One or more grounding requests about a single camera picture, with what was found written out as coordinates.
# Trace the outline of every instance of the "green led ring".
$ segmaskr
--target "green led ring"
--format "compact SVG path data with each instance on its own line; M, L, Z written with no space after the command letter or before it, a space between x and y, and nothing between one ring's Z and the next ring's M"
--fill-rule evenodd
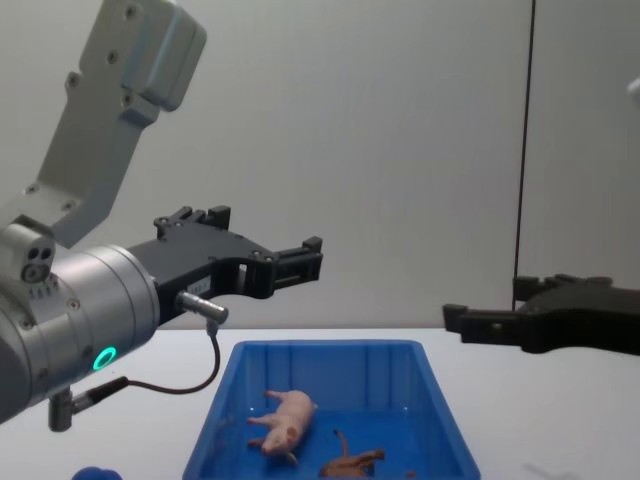
M96 357L93 362L93 369L95 371L102 370L104 367L113 362L113 359L116 358L118 351L115 347L107 347Z

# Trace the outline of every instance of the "black bracket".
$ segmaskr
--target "black bracket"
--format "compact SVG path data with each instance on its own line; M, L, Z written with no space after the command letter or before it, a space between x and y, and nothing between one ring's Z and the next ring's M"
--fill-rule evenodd
M298 248L271 251L230 232L230 218L227 206L207 211L183 207L155 219L156 240L129 249L155 279L161 323L183 313L175 305L181 291L206 299L266 299L278 289L319 279L322 239L311 237Z
M443 307L445 328L464 343L516 345L528 353L588 347L640 355L640 291L608 277L556 275L513 281L517 310Z

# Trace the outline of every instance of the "black line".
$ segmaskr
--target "black line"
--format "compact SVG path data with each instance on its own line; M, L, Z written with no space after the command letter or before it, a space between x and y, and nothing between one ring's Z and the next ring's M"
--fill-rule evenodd
M520 192L518 193L518 223L516 227L516 253L513 265L513 278L518 276L520 262L520 230L522 225L522 197L524 193L524 166L527 156L527 135L529 129L529 100L531 97L531 66L533 64L533 37L536 27L536 0L531 0L531 25L529 27L529 63L527 65L527 93L524 107L524 127L522 132L522 158L520 160ZM516 308L515 296L511 297L511 308Z

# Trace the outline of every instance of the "black cable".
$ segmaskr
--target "black cable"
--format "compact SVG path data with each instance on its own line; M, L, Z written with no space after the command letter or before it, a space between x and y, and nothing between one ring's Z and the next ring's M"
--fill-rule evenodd
M130 387L140 387L146 388L147 390L153 390L154 392L166 393L169 395L188 395L190 393L196 393L201 390L207 388L218 376L218 371L220 370L220 345L218 345L218 340L216 337L211 337L211 343L213 344L213 351L215 354L215 364L213 366L213 372L203 383L196 387L192 388L166 388L160 387L158 385L152 385L150 383L139 382L137 380L129 380L128 385Z
M216 338L215 332L213 332L208 325L207 331L209 332L209 336L211 338L211 343L213 345L213 351L215 355L213 372L203 383L197 385L192 388L166 388L158 385L152 385L150 383L139 382L137 380L129 380L127 377L119 377L115 380L111 380L110 382L104 383L98 387L92 388L91 390L87 390L80 397L86 398L89 402L77 402L76 403L76 412L79 413L86 408L92 407L97 403L100 403L105 398L110 397L111 395L118 393L120 390L126 387L139 387L147 390L152 390L158 393L166 393L168 395L188 395L190 393L196 393L201 390L204 390L209 385L213 383L213 381L218 376L220 371L220 345L218 345L218 339Z
M518 276L520 267L520 235L522 231L522 201L524 197L524 173L527 156L527 140L529 134L529 101L531 100L531 73L533 67L533 42L536 30L536 0L531 0L531 24L529 26L529 58L527 61L527 89L524 106L524 125L522 132L522 156L520 159L520 189L518 192L518 219L516 223L516 251L513 265L513 278ZM516 297L511 298L511 309L516 309Z

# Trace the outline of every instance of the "silver connector plug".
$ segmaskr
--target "silver connector plug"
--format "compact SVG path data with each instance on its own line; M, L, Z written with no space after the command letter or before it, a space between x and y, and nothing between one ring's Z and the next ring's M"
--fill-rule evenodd
M178 307L187 312L197 313L203 317L222 325L229 317L229 310L213 302L193 295L189 292L180 292L176 297Z

